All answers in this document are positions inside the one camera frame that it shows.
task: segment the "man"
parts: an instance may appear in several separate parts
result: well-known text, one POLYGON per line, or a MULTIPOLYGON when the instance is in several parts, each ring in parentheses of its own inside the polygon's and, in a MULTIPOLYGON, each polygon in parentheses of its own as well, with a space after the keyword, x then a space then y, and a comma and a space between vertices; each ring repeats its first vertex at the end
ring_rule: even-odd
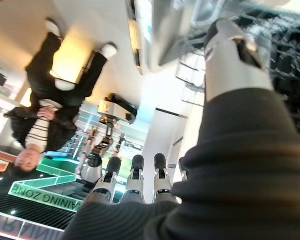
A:
POLYGON ((40 155, 59 150, 76 132, 73 119, 84 99, 92 94, 102 68, 117 53, 114 43, 94 51, 89 69, 72 90, 61 91, 49 74, 53 55, 62 43, 56 22, 46 19, 48 34, 40 51, 25 68, 32 93, 30 107, 15 107, 5 114, 11 119, 13 137, 25 148, 16 158, 14 167, 19 173, 31 173, 39 164, 40 155))

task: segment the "robotic arm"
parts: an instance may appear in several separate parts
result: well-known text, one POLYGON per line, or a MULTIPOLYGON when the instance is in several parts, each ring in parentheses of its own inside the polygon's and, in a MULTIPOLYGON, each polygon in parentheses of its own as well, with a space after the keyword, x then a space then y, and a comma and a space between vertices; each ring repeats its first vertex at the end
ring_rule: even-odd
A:
MULTIPOLYGON (((75 169, 77 178, 90 183, 95 183, 100 177, 102 177, 102 157, 113 144, 112 135, 114 125, 118 120, 132 124, 135 120, 137 110, 124 99, 116 96, 115 94, 111 94, 110 97, 106 97, 105 100, 100 101, 98 113, 102 116, 99 122, 106 125, 105 136, 102 141, 98 145, 95 145, 91 150, 93 140, 97 133, 96 129, 92 130, 92 134, 88 138, 85 150, 82 152, 79 165, 75 169)), ((113 156, 117 156, 123 141, 124 134, 121 134, 113 156)))

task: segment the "robotic finger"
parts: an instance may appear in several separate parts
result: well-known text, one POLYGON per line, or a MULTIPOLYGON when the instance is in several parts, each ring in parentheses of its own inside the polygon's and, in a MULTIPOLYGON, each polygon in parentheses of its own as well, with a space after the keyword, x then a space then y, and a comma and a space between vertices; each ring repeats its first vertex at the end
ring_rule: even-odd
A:
POLYGON ((179 168, 181 171, 182 181, 187 181, 189 173, 184 167, 184 157, 181 157, 179 159, 179 168))
POLYGON ((115 192, 114 188, 117 182, 116 179, 119 174, 120 167, 121 160, 117 156, 112 157, 106 166, 104 175, 98 180, 94 189, 92 190, 92 193, 94 192, 105 195, 109 204, 112 204, 113 201, 115 192))
POLYGON ((177 203, 175 197, 171 194, 171 181, 166 170, 165 156, 158 153, 154 156, 154 200, 153 202, 171 201, 177 203))
POLYGON ((144 203, 143 197, 143 167, 144 158, 141 155, 135 155, 132 159, 130 175, 126 184, 126 192, 121 199, 125 202, 144 203))

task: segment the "man's hand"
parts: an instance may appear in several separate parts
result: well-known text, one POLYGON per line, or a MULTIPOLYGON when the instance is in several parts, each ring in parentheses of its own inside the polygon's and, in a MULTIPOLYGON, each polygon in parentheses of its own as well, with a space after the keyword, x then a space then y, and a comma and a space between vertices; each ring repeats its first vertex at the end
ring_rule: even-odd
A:
POLYGON ((54 119, 54 111, 49 108, 40 108, 40 110, 36 114, 38 117, 46 117, 49 120, 54 119))

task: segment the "striped shirt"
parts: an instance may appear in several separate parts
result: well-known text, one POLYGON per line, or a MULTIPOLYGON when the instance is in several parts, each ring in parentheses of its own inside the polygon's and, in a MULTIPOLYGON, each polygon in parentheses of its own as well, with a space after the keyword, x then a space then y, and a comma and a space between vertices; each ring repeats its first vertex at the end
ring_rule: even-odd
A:
MULTIPOLYGON (((57 111, 62 107, 57 102, 49 99, 40 100, 39 103, 42 108, 49 108, 53 111, 57 111)), ((48 128, 49 119, 44 116, 39 117, 25 138, 25 146, 28 144, 34 144, 40 147, 41 152, 44 152, 47 145, 48 128)))

